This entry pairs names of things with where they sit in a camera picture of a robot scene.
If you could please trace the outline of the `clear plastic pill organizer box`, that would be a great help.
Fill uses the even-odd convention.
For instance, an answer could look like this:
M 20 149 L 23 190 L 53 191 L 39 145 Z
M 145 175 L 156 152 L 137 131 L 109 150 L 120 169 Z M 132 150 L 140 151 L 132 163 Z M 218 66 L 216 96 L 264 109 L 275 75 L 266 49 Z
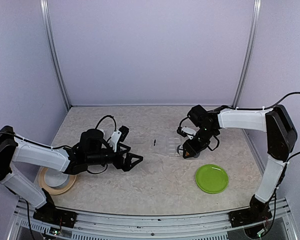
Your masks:
M 154 153 L 169 156 L 179 157 L 178 147 L 181 145 L 179 136 L 164 136 L 157 137 L 151 144 L 151 149 Z

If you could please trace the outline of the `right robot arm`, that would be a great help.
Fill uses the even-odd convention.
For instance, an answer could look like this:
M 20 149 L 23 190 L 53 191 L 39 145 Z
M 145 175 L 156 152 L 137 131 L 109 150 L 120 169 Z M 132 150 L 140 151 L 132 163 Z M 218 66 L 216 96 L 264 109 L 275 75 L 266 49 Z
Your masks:
M 264 108 L 234 109 L 223 105 L 213 110 L 202 106 L 193 107 L 187 114 L 195 129 L 179 126 L 177 132 L 186 138 L 181 146 L 185 159 L 194 159 L 210 148 L 211 138 L 217 138 L 221 130 L 226 132 L 243 130 L 250 141 L 251 150 L 262 158 L 265 169 L 257 175 L 257 167 L 237 144 L 236 137 L 226 136 L 228 153 L 218 154 L 212 159 L 221 163 L 211 171 L 201 172 L 197 166 L 187 180 L 181 180 L 178 189 L 180 199 L 192 203 L 194 210 L 221 210 L 247 208 L 246 218 L 256 222 L 265 212 L 265 206 L 277 192 L 285 197 L 292 209 L 300 208 L 300 166 L 292 164 L 292 158 L 299 157 L 294 152 L 297 143 L 296 129 L 289 115 L 279 102 Z

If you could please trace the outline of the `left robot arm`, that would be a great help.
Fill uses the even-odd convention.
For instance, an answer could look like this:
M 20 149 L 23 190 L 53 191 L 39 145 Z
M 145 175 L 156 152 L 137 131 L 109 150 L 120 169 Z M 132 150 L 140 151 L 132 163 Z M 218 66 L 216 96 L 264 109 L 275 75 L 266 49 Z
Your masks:
M 26 163 L 53 169 L 67 175 L 87 172 L 90 166 L 108 167 L 128 172 L 143 161 L 143 157 L 131 153 L 131 147 L 123 142 L 129 128 L 115 128 L 109 139 L 98 127 L 81 133 L 74 146 L 50 146 L 26 139 L 6 125 L 0 130 L 0 184 L 31 204 L 47 221 L 60 218 L 50 194 L 35 186 L 16 167 Z

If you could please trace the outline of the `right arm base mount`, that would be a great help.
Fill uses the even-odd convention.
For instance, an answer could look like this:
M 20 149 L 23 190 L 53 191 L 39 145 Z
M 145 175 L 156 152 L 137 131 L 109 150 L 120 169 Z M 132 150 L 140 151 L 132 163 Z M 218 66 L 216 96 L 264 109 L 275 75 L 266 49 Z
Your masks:
M 253 195 L 249 202 L 249 207 L 228 213 L 231 227 L 236 228 L 271 219 L 273 215 L 269 203 L 270 200 L 262 202 Z

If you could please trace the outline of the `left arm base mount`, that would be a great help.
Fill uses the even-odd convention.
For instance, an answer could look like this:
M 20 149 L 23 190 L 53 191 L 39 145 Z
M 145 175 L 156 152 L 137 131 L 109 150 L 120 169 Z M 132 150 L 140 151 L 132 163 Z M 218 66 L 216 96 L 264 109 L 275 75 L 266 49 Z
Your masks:
M 42 190 L 46 197 L 46 203 L 35 209 L 33 218 L 45 223 L 73 229 L 77 220 L 77 213 L 57 208 L 51 195 L 44 188 Z

